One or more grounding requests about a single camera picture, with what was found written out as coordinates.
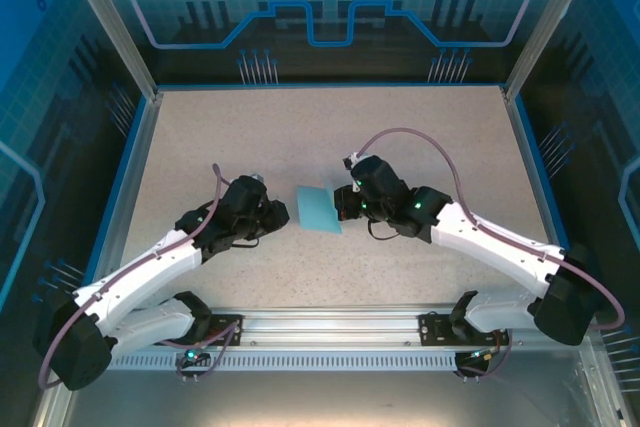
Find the beige work surface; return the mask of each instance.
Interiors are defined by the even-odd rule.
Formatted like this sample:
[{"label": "beige work surface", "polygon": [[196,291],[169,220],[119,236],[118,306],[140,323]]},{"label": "beige work surface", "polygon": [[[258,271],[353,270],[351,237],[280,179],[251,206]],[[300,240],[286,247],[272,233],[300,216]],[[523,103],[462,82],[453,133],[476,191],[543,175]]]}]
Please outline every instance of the beige work surface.
[{"label": "beige work surface", "polygon": [[[228,179],[258,172],[291,221],[255,250],[232,249],[163,288],[149,304],[192,290],[210,306],[278,307],[455,302],[466,290],[513,286],[460,253],[415,239],[378,242],[366,221],[342,235],[302,230],[296,187],[349,183],[342,160],[378,131],[413,127],[441,142],[478,215],[546,236],[498,87],[363,87],[164,94],[124,253],[130,261],[188,210],[210,200],[211,164]],[[409,186],[455,197],[439,153],[406,134],[369,150]],[[374,226],[380,236],[391,231]]]}]

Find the enclosure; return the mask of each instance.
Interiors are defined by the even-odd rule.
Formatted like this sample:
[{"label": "enclosure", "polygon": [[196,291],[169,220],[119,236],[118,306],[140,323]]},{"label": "enclosure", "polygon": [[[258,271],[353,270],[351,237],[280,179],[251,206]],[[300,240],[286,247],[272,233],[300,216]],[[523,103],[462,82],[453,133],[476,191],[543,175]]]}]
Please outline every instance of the enclosure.
[{"label": "enclosure", "polygon": [[[636,425],[640,0],[0,0],[0,12],[3,425]],[[342,159],[390,127],[441,142],[478,215],[588,247],[624,326],[577,347],[516,330],[500,376],[454,375],[459,349],[425,348],[420,316],[515,281],[304,214],[300,189],[349,184]],[[387,136],[372,151],[410,186],[455,197],[426,143]],[[242,316],[239,345],[197,385],[172,374],[174,350],[148,346],[84,389],[43,393],[32,338],[45,296],[117,270],[210,200],[213,162],[228,179],[262,175],[289,224],[140,307],[191,290]],[[603,302],[597,321],[614,318]]]}]

